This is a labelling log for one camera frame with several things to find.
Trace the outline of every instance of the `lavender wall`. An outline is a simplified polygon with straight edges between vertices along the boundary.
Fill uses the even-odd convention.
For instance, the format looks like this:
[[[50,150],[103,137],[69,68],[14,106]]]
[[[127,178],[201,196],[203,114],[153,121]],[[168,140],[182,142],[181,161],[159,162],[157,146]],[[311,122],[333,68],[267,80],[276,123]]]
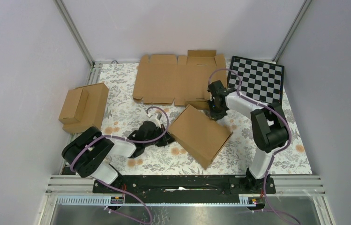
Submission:
[[[313,1],[279,63],[312,170],[351,225],[351,1]]]
[[[0,1],[0,224],[32,224],[68,134],[67,90],[89,66],[52,0]]]
[[[217,49],[272,59],[303,0],[64,0],[95,60]]]

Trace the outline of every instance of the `closed cardboard box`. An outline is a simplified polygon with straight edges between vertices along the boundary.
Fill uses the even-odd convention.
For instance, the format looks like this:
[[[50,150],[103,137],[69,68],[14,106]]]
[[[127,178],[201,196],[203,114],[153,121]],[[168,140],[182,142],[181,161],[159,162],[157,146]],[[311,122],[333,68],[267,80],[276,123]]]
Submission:
[[[63,130],[70,134],[75,134],[82,133],[92,126],[100,129],[109,94],[107,86],[104,83],[97,83],[77,89],[83,89],[89,93],[82,120],[78,123],[64,124]]]
[[[59,120],[63,124],[77,123],[82,121],[86,106],[88,92],[84,89],[73,89],[67,92]]]
[[[210,120],[192,105],[185,108],[168,132],[204,169],[214,161],[232,135],[227,128]]]
[[[189,50],[187,56],[144,55],[138,66],[134,101],[208,109],[208,79],[219,68],[226,68],[225,58],[216,50]],[[211,78],[212,82],[217,80],[227,87],[224,70]]]

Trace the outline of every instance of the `checkerboard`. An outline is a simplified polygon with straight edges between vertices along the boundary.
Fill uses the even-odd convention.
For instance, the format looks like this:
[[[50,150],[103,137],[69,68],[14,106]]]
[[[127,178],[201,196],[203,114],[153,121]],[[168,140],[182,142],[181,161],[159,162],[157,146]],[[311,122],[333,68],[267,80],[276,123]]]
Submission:
[[[266,103],[282,103],[284,66],[233,56],[230,69],[242,77],[241,93]],[[239,78],[229,72],[228,88],[238,85]]]

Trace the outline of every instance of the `floral tablecloth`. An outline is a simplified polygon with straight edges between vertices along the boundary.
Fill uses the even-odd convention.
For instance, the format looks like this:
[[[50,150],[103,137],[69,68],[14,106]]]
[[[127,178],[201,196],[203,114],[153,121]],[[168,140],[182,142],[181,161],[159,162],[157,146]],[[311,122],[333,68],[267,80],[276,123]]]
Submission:
[[[138,104],[132,98],[137,69],[138,63],[103,65],[99,82],[104,82],[109,88],[101,127],[104,134],[127,137],[147,119],[145,110],[148,106]],[[292,131],[292,143],[276,156],[271,174],[311,174],[312,170],[285,92],[282,106]],[[184,109],[173,105],[160,107],[167,112],[170,122]],[[135,159],[108,156],[105,162],[113,165],[123,175],[244,174],[257,150],[251,122],[247,117],[231,110],[228,111],[228,116],[218,122],[233,131],[233,135],[207,170],[176,142],[165,147],[149,146]]]

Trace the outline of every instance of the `purple cable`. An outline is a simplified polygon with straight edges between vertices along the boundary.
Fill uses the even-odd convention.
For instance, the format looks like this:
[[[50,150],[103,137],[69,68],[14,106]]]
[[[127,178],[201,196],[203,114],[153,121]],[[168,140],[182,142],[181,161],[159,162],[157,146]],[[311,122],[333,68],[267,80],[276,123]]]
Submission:
[[[261,107],[263,107],[263,108],[265,108],[265,109],[271,111],[274,115],[276,115],[276,116],[284,123],[284,125],[285,125],[285,127],[286,127],[286,130],[287,130],[287,133],[288,133],[288,142],[287,142],[287,144],[286,144],[285,146],[283,146],[281,149],[279,149],[278,151],[276,151],[275,153],[273,153],[272,158],[270,159],[269,165],[268,165],[268,167],[267,167],[267,169],[266,169],[266,171],[265,171],[265,175],[264,175],[265,177],[264,177],[264,179],[263,179],[263,193],[264,193],[264,195],[265,195],[266,202],[268,203],[268,206],[270,207],[271,210],[264,210],[264,211],[272,211],[272,212],[275,213],[282,221],[286,222],[287,224],[290,224],[290,225],[301,225],[301,222],[300,222],[297,218],[295,218],[294,216],[292,216],[292,215],[290,215],[290,214],[288,214],[288,213],[286,213],[286,212],[283,212],[283,211],[275,210],[275,209],[273,208],[273,206],[270,204],[270,202],[269,202],[269,200],[268,200],[268,198],[267,198],[267,194],[266,194],[266,183],[267,183],[266,178],[267,178],[267,175],[268,175],[268,173],[269,173],[269,170],[270,170],[270,168],[271,168],[271,166],[272,166],[272,164],[273,164],[273,161],[275,160],[275,155],[276,155],[277,153],[280,153],[280,152],[284,151],[284,150],[285,150],[286,148],[288,148],[288,147],[290,146],[290,144],[291,144],[291,130],[290,130],[290,126],[288,125],[288,123],[287,123],[287,121],[285,120],[285,118],[283,118],[279,113],[277,113],[275,110],[271,109],[269,106],[264,105],[264,104],[262,104],[261,102],[258,102],[258,101],[254,100],[254,99],[252,99],[252,98],[249,98],[249,97],[247,97],[247,96],[242,95],[242,94],[240,93],[240,91],[239,91],[239,88],[240,88],[240,86],[241,86],[241,81],[242,81],[242,79],[241,79],[241,77],[240,77],[237,73],[235,73],[233,70],[230,70],[230,69],[227,69],[227,68],[220,68],[220,69],[215,70],[215,71],[210,75],[210,77],[209,77],[209,85],[210,85],[210,83],[211,83],[211,78],[212,78],[212,76],[213,76],[216,72],[221,71],[221,70],[229,71],[229,72],[233,73],[234,75],[236,75],[236,76],[239,78],[239,84],[238,84],[238,86],[237,86],[236,93],[237,93],[237,95],[238,95],[240,98],[242,98],[242,99],[248,101],[249,103],[252,103],[252,104],[261,106]],[[292,222],[290,222],[290,221],[284,219],[282,216],[280,216],[280,214],[288,215],[289,217],[293,218],[293,219],[297,222],[297,224],[292,223]]]
[[[95,143],[97,143],[99,140],[103,139],[103,138],[115,138],[115,139],[120,139],[120,140],[123,140],[123,141],[126,141],[126,142],[131,142],[131,143],[150,143],[150,142],[155,142],[157,140],[159,140],[161,137],[163,137],[165,135],[165,133],[167,133],[168,131],[168,127],[170,125],[170,119],[168,118],[168,115],[165,113],[165,111],[157,106],[151,106],[149,108],[147,108],[146,110],[146,113],[148,113],[148,111],[150,109],[158,109],[160,111],[162,111],[162,113],[165,115],[165,118],[167,119],[167,126],[165,128],[165,130],[163,131],[163,133],[161,135],[159,135],[157,138],[154,138],[152,140],[147,140],[147,141],[134,141],[134,140],[129,140],[129,139],[126,139],[126,138],[122,138],[122,137],[119,137],[119,136],[112,136],[112,135],[102,135],[98,138],[96,138],[95,140],[91,141],[76,157],[75,159],[73,160],[73,162],[70,164],[70,170],[74,172],[74,166],[76,164],[76,162],[79,160],[79,158],[82,156],[83,153],[85,153],[85,151],[88,150],[88,148],[90,148],[91,146],[93,146]],[[139,201],[145,208],[146,210],[148,211],[148,214],[149,214],[149,217],[150,217],[150,221],[149,222],[143,222],[143,221],[140,221],[136,218],[133,218],[129,215],[126,215],[126,214],[123,214],[121,212],[117,212],[117,211],[114,211],[114,210],[111,210],[112,212],[116,213],[116,214],[119,214],[119,215],[122,215],[122,216],[125,216],[133,221],[136,221],[138,223],[142,223],[142,224],[151,224],[153,222],[153,217],[152,217],[152,213],[150,212],[149,208],[146,206],[146,204],[140,199],[138,198],[137,196],[135,196],[134,194],[128,192],[128,191],[123,191],[121,189],[118,189],[118,188],[115,188],[113,186],[110,186],[109,184],[106,184],[105,182],[101,181],[101,180],[98,180],[99,182],[101,182],[103,185],[107,186],[108,188],[111,188],[115,191],[119,191],[121,193],[124,193],[124,194],[128,194],[130,196],[132,196],[133,198],[135,198],[137,201]]]
[[[133,220],[133,221],[135,221],[135,222],[137,222],[137,223],[148,224],[148,225],[153,223],[153,216],[152,216],[152,213],[150,212],[150,210],[149,210],[149,208],[147,207],[147,205],[146,205],[140,198],[138,198],[137,196],[135,196],[134,194],[132,194],[132,193],[130,193],[130,192],[128,192],[128,191],[123,191],[123,190],[121,190],[121,189],[115,188],[115,187],[113,187],[113,186],[111,186],[111,185],[109,185],[109,184],[103,182],[102,180],[98,180],[98,182],[100,182],[101,184],[107,186],[108,188],[111,188],[111,189],[113,189],[113,190],[115,190],[115,191],[118,191],[118,192],[121,192],[121,193],[130,195],[130,196],[132,196],[133,198],[135,198],[137,201],[139,201],[139,202],[145,207],[146,211],[148,211],[150,221],[149,221],[149,222],[144,222],[144,221],[138,220],[138,219],[136,219],[136,218],[134,218],[134,217],[131,217],[131,216],[129,216],[129,215],[126,215],[126,214],[124,214],[124,213],[117,212],[117,211],[111,210],[111,209],[109,209],[109,212],[114,212],[114,213],[119,214],[119,215],[121,215],[121,216],[127,217],[127,218],[129,218],[129,219],[131,219],[131,220]]]

